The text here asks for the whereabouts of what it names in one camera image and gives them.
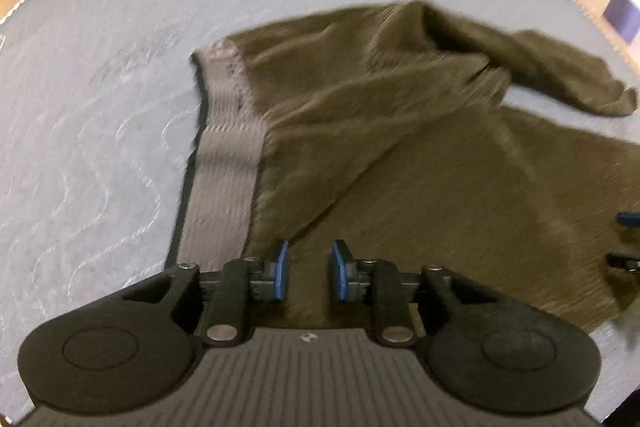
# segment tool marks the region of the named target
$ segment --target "gray mat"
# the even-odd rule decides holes
[[[196,133],[191,52],[271,20],[389,1],[27,0],[0,26],[0,410],[15,419],[30,408],[15,366],[29,331],[162,268]],[[433,1],[508,30],[538,28],[636,81],[569,0]],[[590,117],[524,89],[508,101],[640,142],[640,114]],[[635,317],[630,337],[614,323],[600,332],[609,362],[590,403],[598,417],[638,377],[640,353],[625,340],[640,338]],[[611,361],[626,368],[615,386]]]

